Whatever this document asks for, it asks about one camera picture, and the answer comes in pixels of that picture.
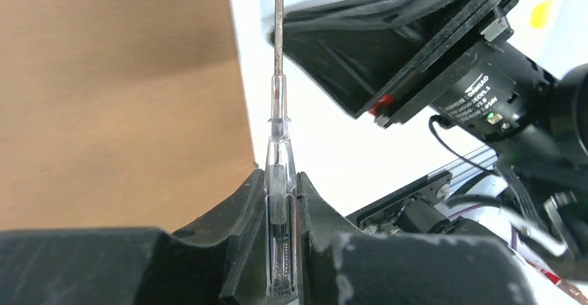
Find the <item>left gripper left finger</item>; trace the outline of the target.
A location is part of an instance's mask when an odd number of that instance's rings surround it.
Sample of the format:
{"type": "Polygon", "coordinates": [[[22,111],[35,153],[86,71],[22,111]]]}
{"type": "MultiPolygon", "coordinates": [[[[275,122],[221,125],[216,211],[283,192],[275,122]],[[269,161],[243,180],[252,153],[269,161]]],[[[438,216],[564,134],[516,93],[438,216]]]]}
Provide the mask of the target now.
{"type": "Polygon", "coordinates": [[[2,304],[265,304],[263,171],[192,223],[1,234],[2,304]]]}

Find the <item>yellow handled screwdriver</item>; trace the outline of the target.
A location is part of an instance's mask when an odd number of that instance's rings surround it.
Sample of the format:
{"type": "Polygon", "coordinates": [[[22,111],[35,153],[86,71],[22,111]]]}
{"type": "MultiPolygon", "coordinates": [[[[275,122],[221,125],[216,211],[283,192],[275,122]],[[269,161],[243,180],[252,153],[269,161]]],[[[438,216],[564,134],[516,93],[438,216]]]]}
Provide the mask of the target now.
{"type": "Polygon", "coordinates": [[[534,29],[546,28],[551,16],[554,0],[544,0],[533,7],[529,17],[529,26],[534,29]]]}

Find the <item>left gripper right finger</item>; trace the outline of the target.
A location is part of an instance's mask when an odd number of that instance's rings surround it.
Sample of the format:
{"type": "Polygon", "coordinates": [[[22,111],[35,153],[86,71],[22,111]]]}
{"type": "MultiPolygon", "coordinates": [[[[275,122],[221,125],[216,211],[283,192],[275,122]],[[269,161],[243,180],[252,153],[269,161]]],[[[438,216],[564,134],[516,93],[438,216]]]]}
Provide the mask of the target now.
{"type": "Polygon", "coordinates": [[[297,176],[301,304],[536,304],[507,247],[488,236],[368,235],[297,176]]]}

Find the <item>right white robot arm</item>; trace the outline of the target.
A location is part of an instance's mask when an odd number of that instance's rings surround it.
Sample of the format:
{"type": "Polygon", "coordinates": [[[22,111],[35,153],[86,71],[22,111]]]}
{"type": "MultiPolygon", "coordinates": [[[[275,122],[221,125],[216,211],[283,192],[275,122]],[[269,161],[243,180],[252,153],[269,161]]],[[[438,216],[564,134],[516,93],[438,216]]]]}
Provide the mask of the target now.
{"type": "Polygon", "coordinates": [[[587,255],[587,66],[559,80],[509,43],[517,0],[342,0],[269,34],[348,115],[387,128],[426,107],[493,149],[518,211],[587,255]]]}

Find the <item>white picture frame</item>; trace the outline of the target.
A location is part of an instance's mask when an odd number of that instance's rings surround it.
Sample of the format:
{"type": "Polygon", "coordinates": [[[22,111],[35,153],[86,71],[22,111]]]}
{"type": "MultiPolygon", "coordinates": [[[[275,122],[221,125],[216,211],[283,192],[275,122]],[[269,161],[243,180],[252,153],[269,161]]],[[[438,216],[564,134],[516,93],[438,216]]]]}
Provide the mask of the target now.
{"type": "Polygon", "coordinates": [[[229,0],[1,0],[3,230],[173,230],[253,168],[229,0]]]}

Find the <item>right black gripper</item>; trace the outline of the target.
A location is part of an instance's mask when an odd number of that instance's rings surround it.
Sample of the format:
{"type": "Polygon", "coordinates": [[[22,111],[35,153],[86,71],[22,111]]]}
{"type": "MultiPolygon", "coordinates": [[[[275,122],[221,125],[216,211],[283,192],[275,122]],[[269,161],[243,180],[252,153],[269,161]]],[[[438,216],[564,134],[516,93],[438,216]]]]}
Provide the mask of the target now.
{"type": "Polygon", "coordinates": [[[539,118],[556,83],[509,43],[489,55],[511,36],[505,16],[517,1],[344,0],[295,10],[284,18],[283,51],[353,118],[375,109],[405,123],[432,103],[475,137],[504,140],[539,118]]]}

